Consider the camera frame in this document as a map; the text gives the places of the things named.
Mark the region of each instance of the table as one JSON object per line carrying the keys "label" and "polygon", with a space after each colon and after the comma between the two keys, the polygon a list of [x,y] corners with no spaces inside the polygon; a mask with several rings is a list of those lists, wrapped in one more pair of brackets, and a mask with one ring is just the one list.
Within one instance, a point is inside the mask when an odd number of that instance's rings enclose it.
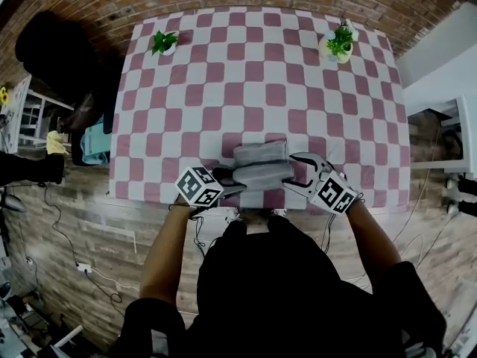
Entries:
{"label": "table", "polygon": [[[171,203],[188,165],[233,164],[233,148],[286,139],[347,174],[369,207],[408,203],[409,134],[386,36],[355,24],[349,63],[322,61],[340,19],[274,7],[219,7],[146,19],[133,30],[116,101],[110,194]],[[173,56],[151,55],[157,30],[179,31]],[[294,163],[299,181],[310,168]],[[224,205],[306,209],[290,190]]]}

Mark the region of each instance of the small plant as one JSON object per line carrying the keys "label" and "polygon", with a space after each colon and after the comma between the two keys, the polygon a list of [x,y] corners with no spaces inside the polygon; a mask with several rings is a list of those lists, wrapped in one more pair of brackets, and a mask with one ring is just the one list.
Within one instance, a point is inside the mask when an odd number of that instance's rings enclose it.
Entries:
{"label": "small plant", "polygon": [[347,54],[351,50],[351,43],[358,41],[359,32],[353,27],[349,19],[342,22],[334,32],[325,35],[328,40],[326,46],[331,51],[329,59],[337,61],[340,55]]}
{"label": "small plant", "polygon": [[179,37],[172,32],[169,34],[164,34],[161,31],[157,31],[156,36],[154,36],[154,47],[152,48],[152,55],[154,56],[156,52],[161,54],[167,51],[173,44],[177,42]]}

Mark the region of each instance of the wrist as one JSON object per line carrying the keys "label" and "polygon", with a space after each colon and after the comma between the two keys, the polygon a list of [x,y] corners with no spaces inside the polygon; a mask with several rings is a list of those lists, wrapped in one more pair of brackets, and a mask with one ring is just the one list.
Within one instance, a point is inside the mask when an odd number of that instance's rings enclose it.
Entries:
{"label": "wrist", "polygon": [[363,204],[363,202],[361,201],[361,198],[356,196],[355,200],[351,203],[351,205],[346,210],[346,214],[349,216],[352,211],[357,210],[361,206],[360,204]]}
{"label": "wrist", "polygon": [[195,210],[195,207],[190,207],[188,204],[172,204],[170,207],[169,212],[170,213],[177,213],[177,214],[183,214],[189,215]]}

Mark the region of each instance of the sunflower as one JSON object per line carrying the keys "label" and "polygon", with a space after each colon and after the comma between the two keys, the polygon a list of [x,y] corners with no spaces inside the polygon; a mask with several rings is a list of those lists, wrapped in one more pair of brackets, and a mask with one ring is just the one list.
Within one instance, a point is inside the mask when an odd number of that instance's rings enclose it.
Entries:
{"label": "sunflower", "polygon": [[0,100],[2,104],[7,104],[8,103],[8,92],[5,87],[2,87],[0,89]]}

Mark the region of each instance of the brick wall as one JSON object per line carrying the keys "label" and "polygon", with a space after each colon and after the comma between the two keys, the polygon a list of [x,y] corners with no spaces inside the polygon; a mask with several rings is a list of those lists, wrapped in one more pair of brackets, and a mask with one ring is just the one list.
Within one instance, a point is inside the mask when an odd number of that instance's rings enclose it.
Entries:
{"label": "brick wall", "polygon": [[0,84],[17,82],[24,71],[16,60],[16,38],[41,10],[81,23],[98,49],[125,52],[136,22],[178,10],[223,5],[292,7],[365,23],[388,34],[396,55],[412,47],[461,0],[24,0],[0,31]]}

